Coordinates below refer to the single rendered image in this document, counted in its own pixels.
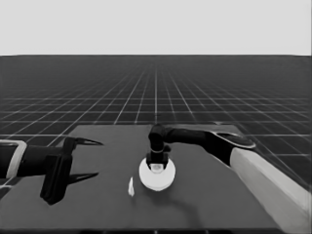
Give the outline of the large thick white disc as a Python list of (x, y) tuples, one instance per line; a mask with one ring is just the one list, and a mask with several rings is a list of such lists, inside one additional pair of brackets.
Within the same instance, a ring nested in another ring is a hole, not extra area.
[(176, 166), (169, 160), (165, 170), (151, 166), (151, 171), (146, 165), (146, 158), (143, 158), (138, 167), (138, 175), (141, 183), (154, 191), (162, 191), (172, 185), (176, 177)]

